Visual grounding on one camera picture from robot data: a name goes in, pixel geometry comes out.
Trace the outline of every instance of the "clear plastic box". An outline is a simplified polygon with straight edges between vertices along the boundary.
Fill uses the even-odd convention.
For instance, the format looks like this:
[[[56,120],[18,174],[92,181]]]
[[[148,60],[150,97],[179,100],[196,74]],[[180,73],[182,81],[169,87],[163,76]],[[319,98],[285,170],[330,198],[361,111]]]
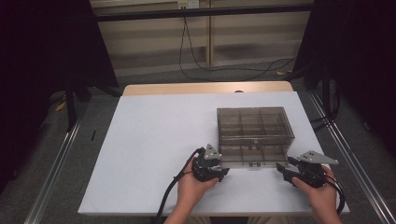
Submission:
[[[221,165],[286,165],[294,140],[283,107],[218,108]]]

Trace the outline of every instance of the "black cable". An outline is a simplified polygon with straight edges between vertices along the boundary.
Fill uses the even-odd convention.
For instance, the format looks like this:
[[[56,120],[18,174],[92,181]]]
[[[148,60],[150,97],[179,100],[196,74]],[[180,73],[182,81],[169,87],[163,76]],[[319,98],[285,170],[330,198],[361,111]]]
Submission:
[[[261,72],[258,75],[255,75],[254,77],[250,77],[250,78],[246,78],[246,79],[242,79],[242,80],[237,80],[237,81],[248,81],[248,80],[251,80],[253,78],[262,76],[266,72],[270,72],[270,71],[275,71],[275,70],[281,69],[281,68],[285,67],[286,65],[288,65],[289,63],[291,63],[293,60],[296,59],[296,57],[294,57],[294,58],[291,58],[291,59],[279,59],[279,60],[273,61],[273,62],[270,63],[270,65],[267,67],[267,69],[255,69],[255,68],[217,68],[217,69],[212,68],[212,69],[209,69],[209,68],[204,68],[196,60],[195,53],[194,53],[193,48],[192,48],[192,42],[191,42],[189,25],[187,24],[186,18],[184,18],[183,35],[181,37],[181,46],[180,46],[179,57],[178,57],[178,65],[179,65],[180,71],[184,74],[184,76],[186,76],[186,77],[188,77],[190,79],[218,82],[218,80],[214,80],[214,79],[210,79],[210,78],[191,77],[191,76],[187,75],[186,72],[181,67],[181,51],[183,49],[184,35],[185,35],[186,31],[187,31],[187,35],[189,37],[190,50],[191,50],[192,58],[194,59],[194,62],[197,64],[197,66],[199,68],[201,68],[202,70],[205,70],[205,71],[208,71],[208,72],[227,71],[227,70],[242,70],[242,71],[259,71],[259,72]],[[283,64],[280,67],[277,67],[277,68],[274,68],[274,69],[270,69],[274,63],[277,63],[277,62],[280,62],[280,61],[288,61],[288,62],[286,62],[285,64]]]
[[[168,188],[165,191],[165,194],[163,195],[163,200],[161,201],[161,205],[160,208],[158,209],[158,213],[157,216],[154,218],[154,220],[152,221],[152,224],[159,224],[159,220],[161,215],[163,214],[163,208],[165,207],[165,203],[166,203],[166,199],[168,198],[169,193],[171,192],[173,186],[177,183],[177,181],[183,177],[183,175],[187,174],[184,173],[184,170],[186,169],[186,167],[189,165],[190,161],[192,160],[192,158],[195,156],[196,153],[200,153],[203,150],[203,148],[197,148],[189,157],[189,159],[186,161],[186,164],[184,164],[183,168],[180,170],[180,172],[177,174],[177,176],[174,176],[174,179],[172,180],[172,182],[169,184]]]
[[[332,98],[332,112],[330,115],[326,115],[325,117],[318,118],[318,119],[312,119],[309,120],[311,123],[318,122],[318,121],[323,121],[322,124],[320,124],[318,127],[314,128],[314,132],[318,131],[319,129],[325,127],[326,125],[329,125],[338,115],[338,111],[340,108],[341,104],[341,94],[338,86],[335,87],[335,93]]]

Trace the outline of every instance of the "power cable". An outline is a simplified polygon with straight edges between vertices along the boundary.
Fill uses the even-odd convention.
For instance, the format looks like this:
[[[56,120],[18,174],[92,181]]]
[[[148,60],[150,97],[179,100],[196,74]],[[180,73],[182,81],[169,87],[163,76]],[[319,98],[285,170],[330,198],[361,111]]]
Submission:
[[[210,79],[210,78],[191,77],[188,74],[186,74],[186,72],[183,70],[183,68],[181,66],[181,51],[183,49],[184,35],[185,35],[186,31],[187,31],[187,35],[189,37],[192,58],[194,59],[194,62],[197,64],[197,66],[199,68],[201,68],[202,70],[205,70],[205,71],[208,71],[208,72],[227,71],[227,70],[242,70],[242,71],[258,71],[258,72],[260,72],[258,75],[255,75],[253,77],[249,77],[249,78],[241,79],[241,80],[237,80],[237,81],[248,81],[248,80],[254,79],[256,77],[260,77],[260,76],[264,75],[266,72],[275,71],[275,70],[281,69],[281,68],[285,67],[286,65],[288,65],[289,63],[291,63],[293,60],[296,59],[296,57],[291,58],[291,59],[279,59],[279,60],[271,62],[266,69],[238,68],[238,67],[236,67],[236,68],[235,67],[234,68],[217,68],[217,69],[204,68],[196,60],[195,53],[194,53],[193,48],[192,48],[192,42],[191,42],[189,25],[187,24],[186,18],[184,18],[183,35],[181,37],[181,46],[180,46],[180,51],[179,51],[178,65],[179,65],[180,71],[184,74],[184,76],[186,76],[186,77],[188,77],[190,79],[218,82],[218,80]],[[283,64],[282,66],[280,66],[280,67],[271,69],[271,67],[273,66],[274,63],[277,63],[277,62],[280,62],[280,61],[287,61],[287,62],[285,64]]]

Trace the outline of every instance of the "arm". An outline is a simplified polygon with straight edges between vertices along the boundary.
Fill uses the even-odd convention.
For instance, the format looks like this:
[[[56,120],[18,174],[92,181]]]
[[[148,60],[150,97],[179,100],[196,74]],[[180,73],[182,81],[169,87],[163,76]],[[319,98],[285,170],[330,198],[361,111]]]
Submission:
[[[191,173],[192,160],[184,171],[185,175],[177,183],[177,204],[165,224],[181,224],[189,217],[194,206],[202,199],[207,189],[215,186],[217,178],[200,182]]]
[[[334,178],[334,173],[329,168],[327,168],[326,166],[322,166],[322,168],[326,175]],[[309,202],[314,212],[314,218],[318,221],[318,223],[342,223],[335,209],[335,199],[337,196],[337,192],[333,187],[325,184],[319,189],[314,189],[311,186],[305,184],[304,181],[300,180],[297,177],[294,177],[292,181],[299,189],[301,189],[308,195]]]

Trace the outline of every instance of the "white table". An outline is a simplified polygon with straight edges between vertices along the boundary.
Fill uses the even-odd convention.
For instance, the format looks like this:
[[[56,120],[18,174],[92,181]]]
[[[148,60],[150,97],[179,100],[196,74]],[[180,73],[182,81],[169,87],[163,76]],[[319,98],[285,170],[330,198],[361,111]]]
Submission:
[[[217,91],[232,85],[236,87],[231,90],[248,89],[238,88],[237,83],[212,85]],[[173,94],[169,91],[173,87],[166,88],[165,94],[133,92],[120,98],[79,213],[155,216],[166,188],[190,154],[208,143],[218,145],[218,107],[284,106],[295,135],[288,155],[297,157],[307,150],[323,153],[297,93],[288,88],[274,92],[205,93],[210,90],[203,90],[203,93]],[[164,215],[170,214],[176,200],[177,187],[174,187]],[[264,167],[256,171],[232,169],[205,194],[191,215],[257,217],[310,213],[307,197],[285,182],[275,167]]]

